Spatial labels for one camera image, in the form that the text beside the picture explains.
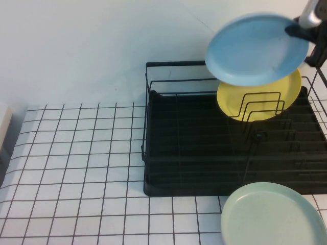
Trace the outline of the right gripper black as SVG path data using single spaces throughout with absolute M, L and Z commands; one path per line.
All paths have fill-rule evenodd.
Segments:
M 326 61 L 326 18 L 321 24 L 314 28 L 305 29 L 298 24 L 285 28 L 285 32 L 295 38 L 306 40 L 315 46 L 305 63 L 314 68 L 321 68 Z

